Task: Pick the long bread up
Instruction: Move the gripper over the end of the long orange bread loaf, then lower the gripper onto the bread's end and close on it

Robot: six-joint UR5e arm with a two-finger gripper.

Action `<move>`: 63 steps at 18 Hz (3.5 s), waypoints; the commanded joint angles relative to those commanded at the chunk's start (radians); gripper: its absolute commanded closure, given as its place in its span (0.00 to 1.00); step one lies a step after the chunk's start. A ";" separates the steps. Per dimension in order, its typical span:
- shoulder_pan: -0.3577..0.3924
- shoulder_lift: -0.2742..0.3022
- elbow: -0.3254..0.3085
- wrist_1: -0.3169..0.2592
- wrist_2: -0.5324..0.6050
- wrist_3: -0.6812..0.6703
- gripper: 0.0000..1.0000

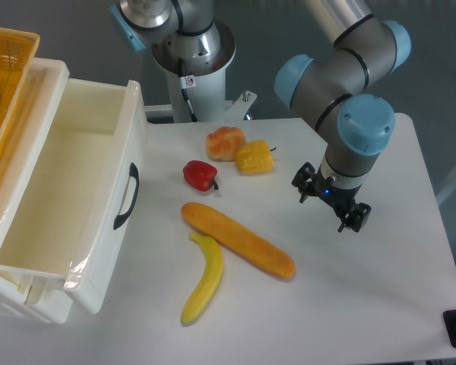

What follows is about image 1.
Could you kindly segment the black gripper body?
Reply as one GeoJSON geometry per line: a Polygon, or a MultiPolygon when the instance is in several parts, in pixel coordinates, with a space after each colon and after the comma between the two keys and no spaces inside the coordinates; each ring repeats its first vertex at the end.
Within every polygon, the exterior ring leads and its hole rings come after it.
{"type": "Polygon", "coordinates": [[[355,196],[358,188],[340,189],[335,186],[335,180],[332,176],[324,178],[317,173],[312,178],[312,196],[320,198],[323,202],[334,209],[339,218],[345,218],[353,207],[355,196]]]}

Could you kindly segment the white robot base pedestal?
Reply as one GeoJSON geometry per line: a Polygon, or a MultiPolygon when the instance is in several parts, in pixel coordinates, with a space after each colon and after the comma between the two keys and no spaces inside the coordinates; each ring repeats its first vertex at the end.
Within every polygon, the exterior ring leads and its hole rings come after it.
{"type": "Polygon", "coordinates": [[[146,106],[149,122],[235,122],[247,119],[257,94],[244,90],[226,98],[226,70],[236,54],[233,32],[215,20],[198,35],[176,32],[152,45],[155,62],[166,76],[169,104],[146,106]]]}

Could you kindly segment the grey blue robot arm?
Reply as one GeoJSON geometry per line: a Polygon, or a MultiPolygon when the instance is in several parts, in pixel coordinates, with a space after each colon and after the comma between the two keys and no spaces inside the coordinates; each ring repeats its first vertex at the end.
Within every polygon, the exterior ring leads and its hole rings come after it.
{"type": "MultiPolygon", "coordinates": [[[[324,62],[294,56],[274,80],[280,100],[327,145],[320,166],[304,164],[293,186],[301,198],[331,206],[342,228],[359,231],[371,208],[356,194],[395,124],[391,106],[366,89],[406,61],[411,41],[404,27],[379,21],[364,1],[306,5],[334,54],[324,62]]],[[[109,13],[130,47],[150,49],[165,72],[176,122],[226,121],[225,71],[236,46],[213,2],[118,1],[109,13]]]]}

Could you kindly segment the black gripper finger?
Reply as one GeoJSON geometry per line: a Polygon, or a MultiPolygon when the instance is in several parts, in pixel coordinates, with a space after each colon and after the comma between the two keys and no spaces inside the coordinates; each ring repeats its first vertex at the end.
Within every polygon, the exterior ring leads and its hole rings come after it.
{"type": "Polygon", "coordinates": [[[337,216],[340,218],[340,226],[337,232],[341,233],[344,229],[350,229],[358,233],[366,224],[371,211],[372,207],[370,205],[356,202],[337,208],[337,216]]]}
{"type": "Polygon", "coordinates": [[[316,178],[315,168],[309,162],[304,163],[296,172],[292,180],[292,186],[298,190],[300,203],[303,203],[308,197],[317,195],[316,178]]]}

